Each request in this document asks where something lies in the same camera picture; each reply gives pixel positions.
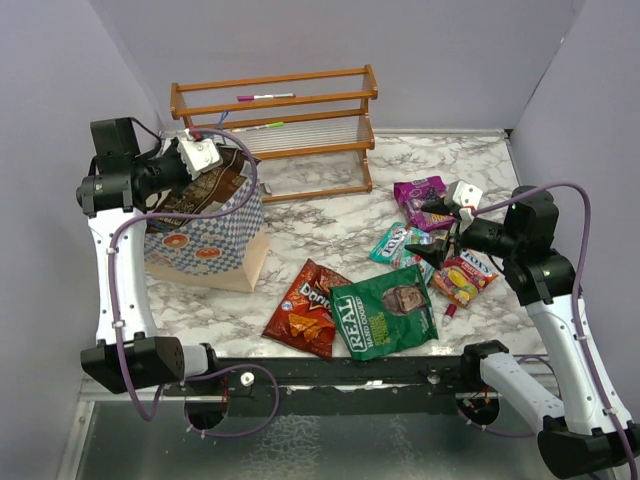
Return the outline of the brown kettle chips bag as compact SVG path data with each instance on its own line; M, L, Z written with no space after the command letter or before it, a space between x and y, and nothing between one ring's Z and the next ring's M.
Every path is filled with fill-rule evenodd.
M179 195L170 193L155 209L157 213L210 214L233 208L251 186L252 168L245 153L220 146L222 163L201 174ZM214 219L157 218L147 222L146 236L185 235L192 238L223 240L259 231L264 213L258 193L230 215Z

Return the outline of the red Doritos chips bag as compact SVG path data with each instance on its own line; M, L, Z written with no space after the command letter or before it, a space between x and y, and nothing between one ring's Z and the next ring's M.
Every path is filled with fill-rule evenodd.
M308 259L280 301L262 336L294 349L332 358L336 326L330 290L351 281Z

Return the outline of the blue checkered paper bag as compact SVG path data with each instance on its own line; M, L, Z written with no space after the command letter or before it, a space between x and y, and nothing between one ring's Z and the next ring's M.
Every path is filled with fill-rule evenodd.
M202 132L200 136L211 139L219 153L220 146L242 150L235 141L221 135ZM242 208L252 198L254 192L258 193L263 209L257 177L259 160L254 159L249 163L252 168L251 186L239 203L231 209L210 214L196 214L198 216L196 219L214 219L230 215ZM154 213L157 213L155 209L170 193L173 192L169 191L162 195L160 203L152 208ZM268 250L269 243L263 224L262 228L253 234L235 238L227 237L223 240L192 238L185 235L171 235L165 238L145 236L144 254L146 268L156 279L250 292L255 287Z

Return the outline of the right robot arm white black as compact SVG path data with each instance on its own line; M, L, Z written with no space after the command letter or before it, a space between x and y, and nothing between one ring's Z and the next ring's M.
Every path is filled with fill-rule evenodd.
M502 260L507 284L543 341L559 393L549 392L498 341L465 347L461 383L472 391L489 387L500 394L535 434L542 460L555 477L569 479L628 465L630 478L636 479L639 425L600 357L581 288L590 199L579 185L571 187L584 206L576 264L552 246L559 210L550 185L520 186L510 199L480 207L481 191L458 181L445 198L422 207L452 219L446 237L407 249L437 269L449 255L466 250Z

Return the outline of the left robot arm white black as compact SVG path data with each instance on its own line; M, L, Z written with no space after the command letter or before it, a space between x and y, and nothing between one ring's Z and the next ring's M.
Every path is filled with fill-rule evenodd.
M81 367L114 394L186 379L206 395L221 371L205 344L183 346L157 332L149 305L144 260L148 199L186 188L217 166L209 139L181 131L141 152L131 117L94 121L95 148L88 175L76 190L96 251L100 313L95 346L80 354Z

